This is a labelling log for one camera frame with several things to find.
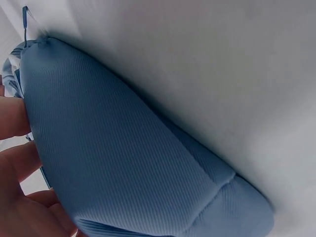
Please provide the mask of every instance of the seam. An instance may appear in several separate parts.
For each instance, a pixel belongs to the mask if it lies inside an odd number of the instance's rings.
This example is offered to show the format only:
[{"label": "seam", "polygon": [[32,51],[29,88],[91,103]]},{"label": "seam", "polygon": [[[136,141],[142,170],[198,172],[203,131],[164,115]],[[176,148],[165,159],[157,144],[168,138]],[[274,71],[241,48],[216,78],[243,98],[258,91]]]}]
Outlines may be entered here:
[{"label": "seam", "polygon": [[236,177],[236,173],[234,173],[230,178],[229,178],[229,180],[226,182],[226,183],[224,183],[218,190],[217,190],[217,192],[216,192],[216,194],[214,195],[214,197],[212,198],[212,200],[202,209],[202,211],[200,211],[199,213],[198,213],[198,215],[194,218],[194,220],[192,221],[192,223],[190,224],[190,226],[186,229],[186,230],[184,230],[182,233],[180,233],[180,234],[184,234],[184,233],[186,233],[186,232],[188,232],[190,229],[191,229],[191,227],[193,226],[193,224],[197,221],[197,219],[203,214],[203,212],[213,203],[213,201],[216,199],[216,197],[218,196],[218,194],[219,194],[219,192],[225,187],[225,186],[227,186],[227,185],[229,185],[234,179],[235,179],[235,177]]}]

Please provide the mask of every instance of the blue cushion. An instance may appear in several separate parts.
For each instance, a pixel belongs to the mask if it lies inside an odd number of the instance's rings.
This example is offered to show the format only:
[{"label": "blue cushion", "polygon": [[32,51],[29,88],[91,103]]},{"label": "blue cushion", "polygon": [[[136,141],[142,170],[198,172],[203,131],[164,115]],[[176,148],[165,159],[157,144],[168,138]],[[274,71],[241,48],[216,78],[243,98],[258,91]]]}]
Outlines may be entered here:
[{"label": "blue cushion", "polygon": [[95,59],[54,38],[21,50],[48,181],[90,237],[264,237],[265,198]]}]

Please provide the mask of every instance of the skin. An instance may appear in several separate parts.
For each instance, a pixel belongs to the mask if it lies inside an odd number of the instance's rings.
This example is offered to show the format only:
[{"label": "skin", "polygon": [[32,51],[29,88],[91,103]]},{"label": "skin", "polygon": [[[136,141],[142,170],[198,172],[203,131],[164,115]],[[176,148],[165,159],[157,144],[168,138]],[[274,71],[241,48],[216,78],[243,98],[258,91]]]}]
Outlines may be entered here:
[{"label": "skin", "polygon": [[[0,76],[0,140],[29,133],[24,102],[4,97]],[[77,231],[53,190],[24,195],[20,183],[41,167],[34,142],[0,153],[0,236],[71,237]],[[87,237],[78,232],[77,237]]]}]

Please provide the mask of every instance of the white surface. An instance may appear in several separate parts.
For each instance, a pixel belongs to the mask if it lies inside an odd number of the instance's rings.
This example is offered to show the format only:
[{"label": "white surface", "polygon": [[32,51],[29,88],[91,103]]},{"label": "white surface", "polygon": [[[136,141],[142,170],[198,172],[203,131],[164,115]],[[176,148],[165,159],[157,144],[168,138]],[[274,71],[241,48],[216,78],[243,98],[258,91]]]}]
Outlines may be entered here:
[{"label": "white surface", "polygon": [[272,237],[315,236],[316,1],[0,2],[27,4],[252,182],[276,209]]}]

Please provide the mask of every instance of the blue padded bag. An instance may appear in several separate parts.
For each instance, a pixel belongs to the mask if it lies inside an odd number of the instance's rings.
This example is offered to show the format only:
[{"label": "blue padded bag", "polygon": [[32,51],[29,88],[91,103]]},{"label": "blue padded bag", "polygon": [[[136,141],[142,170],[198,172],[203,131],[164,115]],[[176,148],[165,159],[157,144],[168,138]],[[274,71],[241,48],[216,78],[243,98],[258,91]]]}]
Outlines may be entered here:
[{"label": "blue padded bag", "polygon": [[54,38],[20,53],[17,84],[46,177],[88,236],[264,237],[272,229],[272,209],[255,188],[95,59]]}]

